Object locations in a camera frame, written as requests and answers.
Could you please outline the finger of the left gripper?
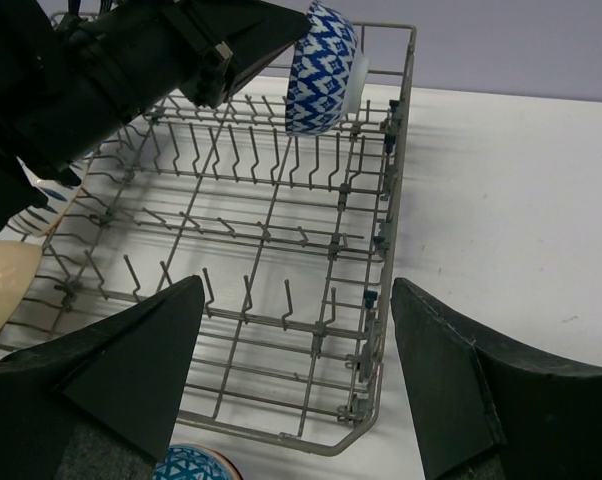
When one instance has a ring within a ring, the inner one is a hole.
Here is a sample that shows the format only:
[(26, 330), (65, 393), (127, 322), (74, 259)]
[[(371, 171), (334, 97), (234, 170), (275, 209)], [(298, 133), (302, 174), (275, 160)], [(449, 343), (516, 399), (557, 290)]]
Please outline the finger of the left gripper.
[(304, 13), (265, 1), (191, 1), (186, 12), (207, 42), (180, 86), (197, 106), (227, 102), (310, 29)]

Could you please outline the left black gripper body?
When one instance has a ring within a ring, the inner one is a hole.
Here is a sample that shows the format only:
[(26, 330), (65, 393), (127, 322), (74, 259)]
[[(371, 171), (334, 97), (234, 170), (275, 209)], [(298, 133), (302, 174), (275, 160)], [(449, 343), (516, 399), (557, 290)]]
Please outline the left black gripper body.
[(34, 1), (0, 1), (0, 231), (45, 203), (28, 173), (78, 184), (71, 164), (170, 91), (217, 104), (231, 84), (220, 1), (70, 2), (53, 25)]

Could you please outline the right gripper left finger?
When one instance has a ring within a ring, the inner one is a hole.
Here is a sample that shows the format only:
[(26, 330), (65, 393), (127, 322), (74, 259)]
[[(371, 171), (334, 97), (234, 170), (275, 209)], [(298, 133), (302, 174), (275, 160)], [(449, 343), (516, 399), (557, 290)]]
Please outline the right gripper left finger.
[(200, 330), (197, 276), (0, 360), (0, 479), (149, 479)]

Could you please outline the red patterned bowl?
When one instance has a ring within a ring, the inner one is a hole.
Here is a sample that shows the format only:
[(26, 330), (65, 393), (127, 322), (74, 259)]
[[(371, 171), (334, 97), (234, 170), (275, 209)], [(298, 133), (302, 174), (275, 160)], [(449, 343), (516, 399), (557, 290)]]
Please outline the red patterned bowl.
[(285, 105), (290, 136), (317, 136), (359, 108), (370, 61), (354, 25), (320, 1), (310, 4), (309, 32), (295, 44)]

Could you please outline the yellow bowl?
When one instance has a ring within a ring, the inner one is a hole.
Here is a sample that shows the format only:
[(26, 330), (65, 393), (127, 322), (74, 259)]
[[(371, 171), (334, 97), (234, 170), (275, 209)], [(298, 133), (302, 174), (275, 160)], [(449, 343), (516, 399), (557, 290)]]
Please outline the yellow bowl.
[(27, 293), (42, 255), (40, 245), (0, 240), (0, 329)]

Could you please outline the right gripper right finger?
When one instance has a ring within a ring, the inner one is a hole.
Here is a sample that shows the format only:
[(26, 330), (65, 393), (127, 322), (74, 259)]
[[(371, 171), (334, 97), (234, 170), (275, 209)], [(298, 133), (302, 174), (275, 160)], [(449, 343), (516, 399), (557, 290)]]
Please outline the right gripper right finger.
[(398, 278), (392, 316), (429, 479), (602, 479), (602, 367), (531, 347)]

